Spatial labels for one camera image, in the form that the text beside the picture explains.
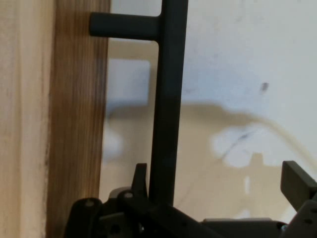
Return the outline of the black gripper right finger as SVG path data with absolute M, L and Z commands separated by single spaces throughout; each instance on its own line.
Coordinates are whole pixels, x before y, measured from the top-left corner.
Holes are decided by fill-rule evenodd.
M 281 191 L 295 216 L 282 238 L 315 238 L 317 236 L 317 182 L 295 161 L 284 161 L 281 173 Z

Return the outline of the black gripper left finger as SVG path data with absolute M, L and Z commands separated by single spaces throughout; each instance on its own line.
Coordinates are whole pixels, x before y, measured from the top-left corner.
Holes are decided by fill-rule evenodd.
M 71 208 L 66 238 L 216 238 L 218 234 L 191 217 L 147 197 L 147 165 L 137 164 L 132 186 L 106 203 L 80 199 Z

